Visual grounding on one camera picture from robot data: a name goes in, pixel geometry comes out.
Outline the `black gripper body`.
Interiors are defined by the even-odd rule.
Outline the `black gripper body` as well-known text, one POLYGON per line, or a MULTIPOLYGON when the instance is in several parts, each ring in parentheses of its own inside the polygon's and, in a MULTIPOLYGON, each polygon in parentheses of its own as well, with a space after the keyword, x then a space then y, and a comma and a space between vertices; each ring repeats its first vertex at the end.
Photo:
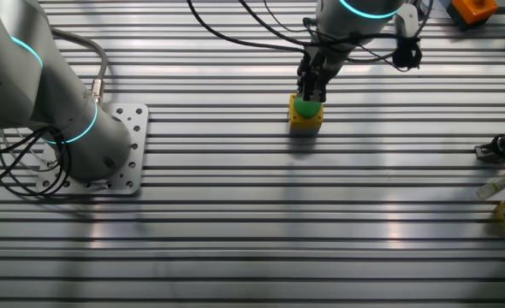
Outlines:
POLYGON ((310 72, 317 74, 321 80, 330 81, 342 68, 342 57, 333 51, 318 47, 306 47, 304 52, 306 54, 300 60, 297 68, 298 76, 310 72))

